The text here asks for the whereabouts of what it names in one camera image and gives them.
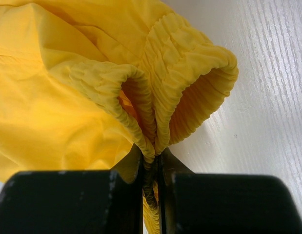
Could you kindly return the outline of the yellow shorts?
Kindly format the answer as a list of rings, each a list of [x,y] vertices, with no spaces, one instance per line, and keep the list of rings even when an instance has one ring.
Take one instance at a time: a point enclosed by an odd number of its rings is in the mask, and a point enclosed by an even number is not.
[[[155,158],[218,110],[238,74],[231,51],[160,0],[0,0],[0,182],[108,169],[137,145],[157,234]]]

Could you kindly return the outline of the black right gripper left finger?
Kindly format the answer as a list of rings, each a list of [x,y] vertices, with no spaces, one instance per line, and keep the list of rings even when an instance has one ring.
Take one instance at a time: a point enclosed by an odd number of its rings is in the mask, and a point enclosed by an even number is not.
[[[23,171],[0,193],[0,234],[141,234],[143,155],[110,170]]]

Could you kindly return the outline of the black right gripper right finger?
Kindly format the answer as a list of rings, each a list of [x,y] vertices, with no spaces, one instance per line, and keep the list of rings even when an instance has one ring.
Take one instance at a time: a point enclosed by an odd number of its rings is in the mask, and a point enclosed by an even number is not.
[[[162,234],[302,234],[288,188],[272,175],[197,174],[166,149],[158,190]]]

